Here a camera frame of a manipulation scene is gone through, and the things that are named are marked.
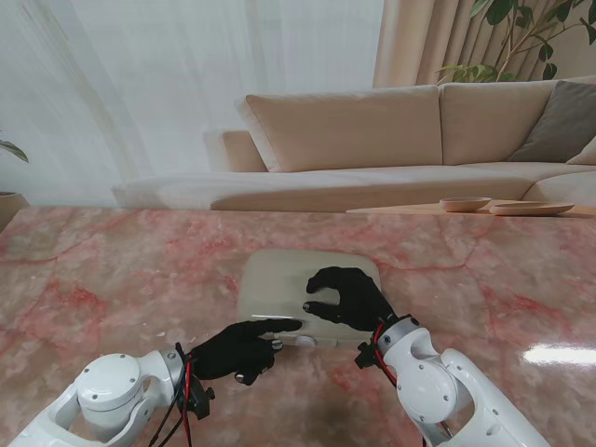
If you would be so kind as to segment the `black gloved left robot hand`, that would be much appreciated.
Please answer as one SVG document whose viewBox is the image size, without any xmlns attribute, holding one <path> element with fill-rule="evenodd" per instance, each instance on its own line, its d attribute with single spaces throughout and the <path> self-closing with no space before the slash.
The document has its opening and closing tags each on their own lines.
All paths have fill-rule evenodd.
<svg viewBox="0 0 596 447">
<path fill-rule="evenodd" d="M 279 340 L 264 336 L 294 332 L 302 326 L 302 321 L 288 318 L 232 324 L 190 351 L 192 373 L 199 380 L 239 375 L 241 384 L 251 386 L 261 373 L 274 366 L 275 356 L 283 347 Z"/>
</svg>

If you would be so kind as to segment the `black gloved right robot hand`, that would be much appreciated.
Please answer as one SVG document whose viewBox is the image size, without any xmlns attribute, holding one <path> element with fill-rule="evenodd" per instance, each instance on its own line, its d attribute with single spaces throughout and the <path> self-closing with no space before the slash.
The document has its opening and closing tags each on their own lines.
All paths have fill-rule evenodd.
<svg viewBox="0 0 596 447">
<path fill-rule="evenodd" d="M 306 313 L 361 332 L 374 332 L 380 324 L 389 326 L 399 319 L 373 279 L 358 268 L 320 269 L 308 280 L 306 292 L 314 294 L 323 289 L 337 291 L 339 303 L 308 301 L 303 304 Z"/>
</svg>

